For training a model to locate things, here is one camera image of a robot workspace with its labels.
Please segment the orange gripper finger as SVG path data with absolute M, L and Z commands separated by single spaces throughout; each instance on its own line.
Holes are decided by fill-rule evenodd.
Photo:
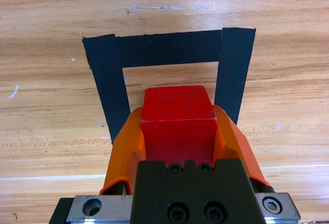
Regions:
M 213 161 L 217 159 L 241 159 L 246 173 L 257 193 L 270 193 L 272 186 L 265 180 L 245 135 L 226 112 L 214 106 L 217 118 Z
M 133 194 L 138 162 L 147 159 L 141 116 L 141 107 L 132 111 L 114 140 L 101 195 L 115 195 L 122 182 L 126 193 Z

